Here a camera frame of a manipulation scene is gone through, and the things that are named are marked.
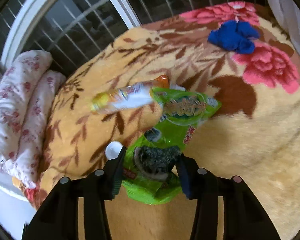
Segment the snack packaging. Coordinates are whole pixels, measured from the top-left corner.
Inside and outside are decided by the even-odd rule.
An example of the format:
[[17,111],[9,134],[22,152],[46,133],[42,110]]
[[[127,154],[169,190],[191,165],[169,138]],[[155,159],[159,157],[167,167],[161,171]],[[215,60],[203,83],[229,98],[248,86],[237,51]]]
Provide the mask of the snack packaging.
[[221,103],[205,94],[159,87],[151,88],[150,95],[162,106],[163,115],[127,149],[122,184],[134,200],[163,204],[181,192],[172,168],[200,123]]
[[168,88],[168,77],[161,75],[154,80],[99,93],[92,100],[91,110],[95,114],[112,114],[123,109],[150,104],[153,102],[150,90],[154,86]]

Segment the beige blanket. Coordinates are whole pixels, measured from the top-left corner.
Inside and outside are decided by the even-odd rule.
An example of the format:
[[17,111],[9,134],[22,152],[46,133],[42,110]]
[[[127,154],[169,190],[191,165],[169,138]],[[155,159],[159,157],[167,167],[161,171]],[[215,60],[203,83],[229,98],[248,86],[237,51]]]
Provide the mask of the beige blanket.
[[[261,38],[251,55],[207,42],[230,19],[253,24]],[[38,208],[62,176],[102,168],[112,141],[129,146],[161,115],[157,104],[92,115],[93,96],[161,74],[223,103],[185,150],[216,176],[240,175],[266,209],[282,240],[300,229],[300,56],[261,6],[234,2],[207,7],[127,31],[79,68],[57,95],[35,190],[21,189]],[[122,187],[106,210],[113,239],[188,239],[196,201],[183,194],[150,206]]]

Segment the green plastic package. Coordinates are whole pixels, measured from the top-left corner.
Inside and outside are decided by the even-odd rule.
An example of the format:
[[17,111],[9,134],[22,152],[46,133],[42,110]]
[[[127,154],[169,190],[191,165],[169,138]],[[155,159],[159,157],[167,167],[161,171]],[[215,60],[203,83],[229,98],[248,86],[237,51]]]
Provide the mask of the green plastic package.
[[221,103],[205,94],[159,87],[153,87],[151,95],[162,106],[163,115],[127,149],[122,184],[131,199],[163,204],[181,192],[179,178],[171,172],[178,157],[198,125]]

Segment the yellow blanket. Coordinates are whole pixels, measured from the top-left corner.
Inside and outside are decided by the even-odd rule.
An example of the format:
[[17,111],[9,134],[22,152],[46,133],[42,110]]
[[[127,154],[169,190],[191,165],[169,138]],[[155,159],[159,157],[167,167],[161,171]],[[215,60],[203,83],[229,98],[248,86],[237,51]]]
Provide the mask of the yellow blanket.
[[[210,31],[229,19],[258,29],[254,53],[240,55],[207,42]],[[54,101],[38,187],[20,185],[33,206],[40,206],[62,176],[77,179],[102,168],[109,142],[129,146],[161,115],[155,103],[93,115],[96,93],[166,74],[223,104],[196,131],[185,155],[216,176],[240,175],[282,240],[295,236],[300,229],[300,56],[269,19],[263,7],[250,3],[207,7],[131,29],[84,64]],[[168,204],[150,206],[128,199],[122,187],[106,210],[113,239],[188,239],[195,205],[180,194]]]

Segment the crumpled blue fabric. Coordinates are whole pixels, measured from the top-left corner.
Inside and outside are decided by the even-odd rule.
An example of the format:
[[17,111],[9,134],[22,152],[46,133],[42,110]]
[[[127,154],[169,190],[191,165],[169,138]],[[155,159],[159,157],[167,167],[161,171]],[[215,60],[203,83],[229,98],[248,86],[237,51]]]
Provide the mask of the crumpled blue fabric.
[[258,31],[248,22],[227,21],[218,30],[211,31],[208,41],[225,50],[240,54],[250,54],[255,46],[251,39],[260,37]]

